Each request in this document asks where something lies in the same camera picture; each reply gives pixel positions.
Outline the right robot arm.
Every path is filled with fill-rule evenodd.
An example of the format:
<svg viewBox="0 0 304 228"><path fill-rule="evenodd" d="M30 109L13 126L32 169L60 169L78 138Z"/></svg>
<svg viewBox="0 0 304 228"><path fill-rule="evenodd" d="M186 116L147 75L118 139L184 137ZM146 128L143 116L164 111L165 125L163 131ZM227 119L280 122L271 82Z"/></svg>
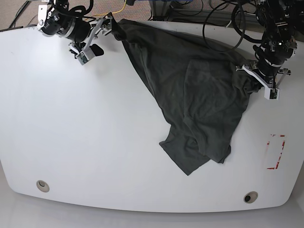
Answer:
<svg viewBox="0 0 304 228"><path fill-rule="evenodd" d="M69 51L84 65L104 54L101 47L92 43L99 33L104 36L112 34L118 41L126 38L111 12L102 14L100 18L88 17L93 6L91 0L88 8L78 5L70 9L67 0L48 0L46 5L38 6L37 29L46 37L57 35L71 40Z"/></svg>

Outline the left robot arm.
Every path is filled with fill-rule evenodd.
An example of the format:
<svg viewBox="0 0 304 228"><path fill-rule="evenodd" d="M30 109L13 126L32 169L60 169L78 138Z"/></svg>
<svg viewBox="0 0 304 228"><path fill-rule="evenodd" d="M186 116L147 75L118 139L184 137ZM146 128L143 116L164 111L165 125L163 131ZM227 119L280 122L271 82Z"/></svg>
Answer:
<svg viewBox="0 0 304 228"><path fill-rule="evenodd" d="M245 40L254 44L255 61L249 61L241 67L253 76L264 88L264 97L268 100L279 98L279 82L276 75L282 77L291 72L282 68L297 49L294 32L299 28L300 17L304 9L302 0L257 0L256 19L265 31L261 39L253 39L239 29L235 22L237 12L246 4L243 0L232 11L231 22L235 31Z"/></svg>

